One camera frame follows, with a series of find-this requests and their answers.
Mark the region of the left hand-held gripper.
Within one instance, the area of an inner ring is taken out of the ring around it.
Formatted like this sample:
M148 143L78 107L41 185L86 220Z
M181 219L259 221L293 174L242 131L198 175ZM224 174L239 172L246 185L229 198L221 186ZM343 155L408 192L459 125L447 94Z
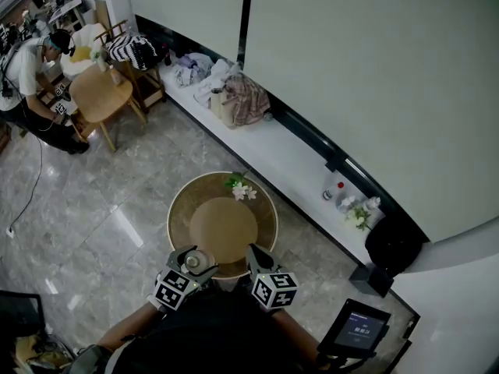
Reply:
M151 303L161 311L167 309L176 311L188 296L199 291L201 285L206 284L217 272L219 265L214 264L199 274L194 280L180 273L185 263L186 255L196 249L195 245L187 245L174 250L168 257L167 267L162 270L151 294Z

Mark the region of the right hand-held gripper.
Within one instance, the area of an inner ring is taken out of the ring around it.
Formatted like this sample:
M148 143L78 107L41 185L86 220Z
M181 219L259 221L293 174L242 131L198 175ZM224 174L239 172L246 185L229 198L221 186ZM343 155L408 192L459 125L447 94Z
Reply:
M299 282L292 272L281 271L278 258L268 249L254 243L246 250L246 263L253 286L250 294L266 310L289 307L299 290Z

